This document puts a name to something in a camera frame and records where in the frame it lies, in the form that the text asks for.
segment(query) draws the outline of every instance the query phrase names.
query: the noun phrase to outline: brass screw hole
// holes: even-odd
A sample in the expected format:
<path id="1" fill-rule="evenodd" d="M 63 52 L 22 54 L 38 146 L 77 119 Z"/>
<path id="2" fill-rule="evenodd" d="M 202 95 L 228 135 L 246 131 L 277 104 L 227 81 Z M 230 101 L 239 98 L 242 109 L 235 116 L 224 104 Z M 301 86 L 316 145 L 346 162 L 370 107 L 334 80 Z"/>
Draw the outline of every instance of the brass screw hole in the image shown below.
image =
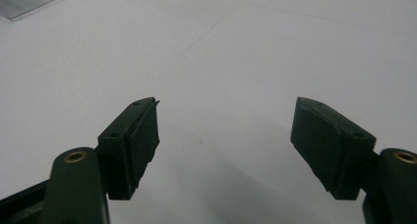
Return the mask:
<path id="1" fill-rule="evenodd" d="M 417 164 L 417 157 L 407 152 L 395 152 L 393 154 L 398 160 L 406 163 Z"/>
<path id="2" fill-rule="evenodd" d="M 77 151 L 77 152 L 73 152 L 67 155 L 67 157 L 65 157 L 64 161 L 66 163 L 75 163 L 75 162 L 80 162 L 81 160 L 85 159 L 87 157 L 87 153 L 84 151 Z"/>

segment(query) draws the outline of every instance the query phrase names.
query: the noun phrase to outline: black metal bracket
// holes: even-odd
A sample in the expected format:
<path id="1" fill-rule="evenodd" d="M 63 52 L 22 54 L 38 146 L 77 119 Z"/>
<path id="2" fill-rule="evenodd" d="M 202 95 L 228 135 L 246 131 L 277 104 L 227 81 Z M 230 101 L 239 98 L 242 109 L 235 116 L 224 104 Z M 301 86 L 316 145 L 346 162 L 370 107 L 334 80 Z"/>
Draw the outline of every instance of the black metal bracket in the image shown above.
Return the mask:
<path id="1" fill-rule="evenodd" d="M 110 223 L 106 195 L 130 199 L 159 144 L 157 103 L 133 102 L 98 137 L 96 149 L 59 155 L 49 181 L 0 201 L 0 223 Z"/>
<path id="2" fill-rule="evenodd" d="M 389 148 L 327 105 L 297 99 L 291 142 L 335 199 L 355 200 L 360 189 L 368 224 L 417 223 L 417 155 Z"/>

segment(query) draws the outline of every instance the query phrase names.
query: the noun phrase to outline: brass insert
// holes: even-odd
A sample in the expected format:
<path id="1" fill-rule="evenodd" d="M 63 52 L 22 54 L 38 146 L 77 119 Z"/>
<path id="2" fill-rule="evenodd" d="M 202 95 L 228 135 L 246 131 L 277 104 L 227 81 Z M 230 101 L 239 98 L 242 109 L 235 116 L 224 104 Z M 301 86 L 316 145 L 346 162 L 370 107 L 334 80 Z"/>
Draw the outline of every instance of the brass insert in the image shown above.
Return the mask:
<path id="1" fill-rule="evenodd" d="M 67 155 L 67 157 L 65 157 L 64 161 L 66 163 L 75 163 L 75 162 L 80 162 L 81 160 L 85 159 L 87 157 L 87 153 L 84 151 L 77 151 L 77 152 L 73 152 Z"/>
<path id="2" fill-rule="evenodd" d="M 398 160 L 401 160 L 406 163 L 417 164 L 417 157 L 408 152 L 395 152 L 393 154 Z"/>

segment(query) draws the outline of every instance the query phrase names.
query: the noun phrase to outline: white table surface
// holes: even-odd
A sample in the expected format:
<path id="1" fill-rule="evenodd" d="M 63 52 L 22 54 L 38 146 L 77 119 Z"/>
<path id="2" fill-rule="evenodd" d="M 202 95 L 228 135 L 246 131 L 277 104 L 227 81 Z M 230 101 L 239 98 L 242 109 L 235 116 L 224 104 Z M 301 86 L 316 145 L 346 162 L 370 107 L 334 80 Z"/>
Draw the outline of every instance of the white table surface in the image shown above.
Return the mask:
<path id="1" fill-rule="evenodd" d="M 132 101 L 161 143 L 112 223 L 364 223 L 289 141 L 295 100 L 417 151 L 417 0 L 58 0 L 0 20 L 0 197 Z"/>

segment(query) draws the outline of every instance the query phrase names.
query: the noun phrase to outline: screw hole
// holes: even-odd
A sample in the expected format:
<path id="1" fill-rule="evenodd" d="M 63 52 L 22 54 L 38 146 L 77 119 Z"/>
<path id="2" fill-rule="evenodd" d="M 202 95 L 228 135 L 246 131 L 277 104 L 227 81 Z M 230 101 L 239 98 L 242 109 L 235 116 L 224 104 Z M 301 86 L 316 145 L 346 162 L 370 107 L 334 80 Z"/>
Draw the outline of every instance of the screw hole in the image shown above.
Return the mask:
<path id="1" fill-rule="evenodd" d="M 66 163 L 75 163 L 75 162 L 79 162 L 83 159 L 85 159 L 87 157 L 87 153 L 84 151 L 77 151 L 77 152 L 73 152 L 67 155 L 67 157 L 65 157 L 64 161 Z"/>
<path id="2" fill-rule="evenodd" d="M 411 153 L 395 152 L 393 155 L 403 162 L 417 164 L 417 157 Z"/>
<path id="3" fill-rule="evenodd" d="M 355 136 L 356 138 L 362 138 L 364 137 L 362 134 L 360 133 L 353 133 L 353 136 Z"/>

